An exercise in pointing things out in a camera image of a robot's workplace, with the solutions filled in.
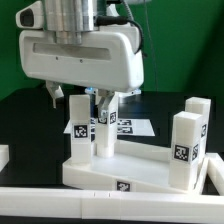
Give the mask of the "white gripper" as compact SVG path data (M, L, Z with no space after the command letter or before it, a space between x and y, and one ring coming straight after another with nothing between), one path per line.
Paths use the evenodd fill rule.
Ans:
M59 44L51 31L24 30L19 37L22 68L31 78L47 80L53 107L64 97L60 83L103 89L98 91L100 124L117 122L113 91L130 92L143 84L138 42L139 32L132 26L102 26L84 33L80 45Z

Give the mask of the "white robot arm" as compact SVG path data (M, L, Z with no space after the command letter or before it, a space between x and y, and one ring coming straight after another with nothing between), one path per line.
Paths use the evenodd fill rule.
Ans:
M62 83L96 88L102 122L116 92L143 83L141 26L109 0L37 0L17 12L16 24L25 74L47 81L54 97Z

